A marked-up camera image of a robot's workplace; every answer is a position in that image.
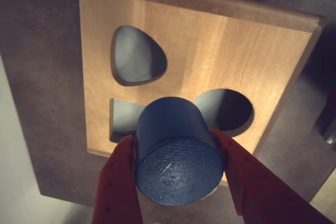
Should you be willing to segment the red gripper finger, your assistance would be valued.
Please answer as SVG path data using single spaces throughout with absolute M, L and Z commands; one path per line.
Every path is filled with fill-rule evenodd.
M 92 223 L 142 223 L 134 180 L 134 137 L 122 138 L 102 168 Z
M 212 136 L 237 214 L 245 223 L 330 223 L 249 151 L 220 130 Z

